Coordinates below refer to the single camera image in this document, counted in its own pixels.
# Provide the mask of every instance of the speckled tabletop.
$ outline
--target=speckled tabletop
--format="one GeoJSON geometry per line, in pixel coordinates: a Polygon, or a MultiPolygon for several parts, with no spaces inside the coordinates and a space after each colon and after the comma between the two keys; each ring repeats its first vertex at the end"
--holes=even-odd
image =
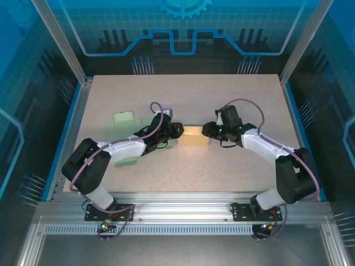
{"type": "MultiPolygon", "coordinates": [[[[106,141],[107,123],[118,112],[151,117],[152,101],[172,108],[173,121],[203,125],[215,121],[215,109],[234,98],[259,104],[266,119],[263,133],[299,147],[277,75],[95,76],[77,145],[87,137],[106,141]]],[[[235,105],[244,123],[259,125],[260,113],[253,105],[235,105]]],[[[147,155],[133,166],[109,165],[103,179],[110,192],[262,191],[275,183],[274,165],[240,147],[223,149],[213,140],[208,147],[175,145],[161,154],[147,155]]],[[[66,182],[64,191],[69,191],[68,186],[66,182]]]]}

